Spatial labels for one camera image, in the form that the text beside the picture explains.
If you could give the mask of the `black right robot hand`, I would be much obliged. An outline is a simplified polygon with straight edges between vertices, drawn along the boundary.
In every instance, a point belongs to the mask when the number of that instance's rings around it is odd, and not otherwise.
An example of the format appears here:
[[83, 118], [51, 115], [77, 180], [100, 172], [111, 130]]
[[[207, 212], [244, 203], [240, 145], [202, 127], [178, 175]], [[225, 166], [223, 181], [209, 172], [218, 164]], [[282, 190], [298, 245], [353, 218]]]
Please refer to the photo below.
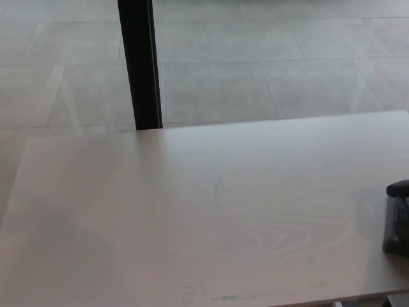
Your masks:
[[409, 180], [400, 180], [387, 186], [386, 194], [391, 198], [409, 197]]

